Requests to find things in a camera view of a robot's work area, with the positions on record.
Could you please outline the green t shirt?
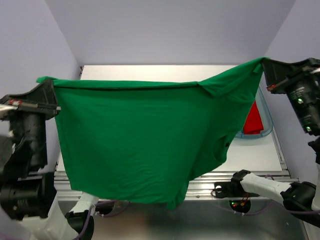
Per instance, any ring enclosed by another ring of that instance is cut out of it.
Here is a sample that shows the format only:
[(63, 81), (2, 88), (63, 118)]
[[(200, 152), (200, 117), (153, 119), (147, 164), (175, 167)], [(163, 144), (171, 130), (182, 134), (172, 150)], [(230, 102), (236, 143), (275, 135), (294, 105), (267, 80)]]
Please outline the green t shirt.
[(52, 78), (71, 189), (174, 209), (225, 163), (263, 75), (257, 58), (202, 81)]

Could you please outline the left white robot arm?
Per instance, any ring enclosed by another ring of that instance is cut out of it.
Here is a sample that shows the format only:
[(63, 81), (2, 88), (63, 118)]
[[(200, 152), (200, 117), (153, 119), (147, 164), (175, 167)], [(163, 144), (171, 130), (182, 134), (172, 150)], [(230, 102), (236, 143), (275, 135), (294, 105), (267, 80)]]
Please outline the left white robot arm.
[(48, 163), (46, 121), (60, 110), (50, 78), (0, 100), (0, 119), (9, 123), (8, 133), (0, 137), (0, 206), (36, 240), (90, 240), (99, 199), (83, 193), (63, 213), (54, 172), (40, 173)]

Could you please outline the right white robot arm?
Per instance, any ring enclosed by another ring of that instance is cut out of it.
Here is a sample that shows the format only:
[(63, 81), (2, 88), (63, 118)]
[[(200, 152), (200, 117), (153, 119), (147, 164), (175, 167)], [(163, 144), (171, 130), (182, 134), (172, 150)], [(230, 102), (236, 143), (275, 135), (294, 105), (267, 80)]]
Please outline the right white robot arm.
[[(267, 90), (285, 94), (306, 134), (315, 136), (308, 146), (320, 163), (320, 61), (308, 58), (294, 63), (263, 60)], [(320, 185), (304, 182), (279, 182), (247, 170), (235, 173), (230, 182), (235, 195), (257, 194), (284, 207), (294, 217), (315, 227), (320, 226)]]

